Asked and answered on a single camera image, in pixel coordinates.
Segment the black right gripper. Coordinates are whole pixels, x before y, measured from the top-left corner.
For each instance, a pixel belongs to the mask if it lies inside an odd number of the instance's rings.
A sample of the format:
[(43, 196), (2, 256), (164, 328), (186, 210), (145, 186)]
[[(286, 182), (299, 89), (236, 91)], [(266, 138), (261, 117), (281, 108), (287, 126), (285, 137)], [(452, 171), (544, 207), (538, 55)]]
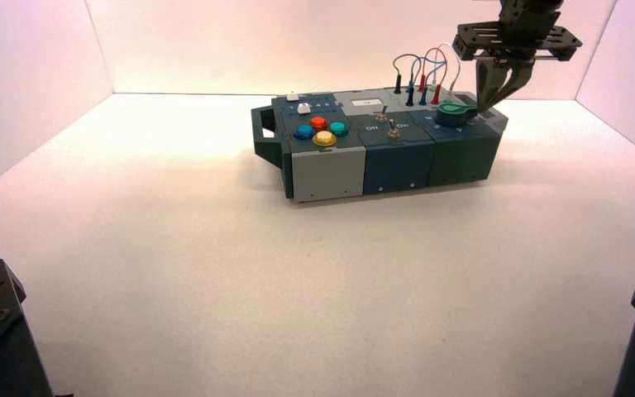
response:
[(532, 77), (534, 60), (482, 58), (533, 58), (539, 50), (547, 59), (568, 61), (582, 46), (563, 26), (523, 25), (513, 28), (502, 22), (461, 24), (453, 47), (461, 60), (476, 61), (477, 112), (487, 112), (495, 104), (524, 87)]

